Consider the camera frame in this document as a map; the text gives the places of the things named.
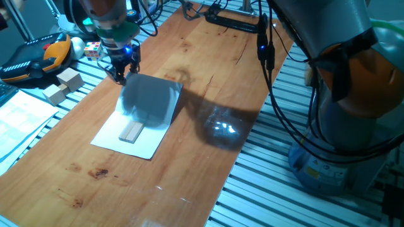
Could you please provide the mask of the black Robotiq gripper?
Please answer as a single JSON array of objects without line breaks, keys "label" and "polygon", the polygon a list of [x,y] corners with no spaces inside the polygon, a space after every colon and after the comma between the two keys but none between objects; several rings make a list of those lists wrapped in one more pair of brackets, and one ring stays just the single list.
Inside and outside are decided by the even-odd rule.
[{"label": "black Robotiq gripper", "polygon": [[126,77],[124,71],[119,69],[129,65],[129,72],[138,74],[140,71],[141,52],[140,46],[137,44],[126,44],[122,48],[116,45],[105,45],[107,56],[110,57],[109,77],[118,85],[126,85]]}]

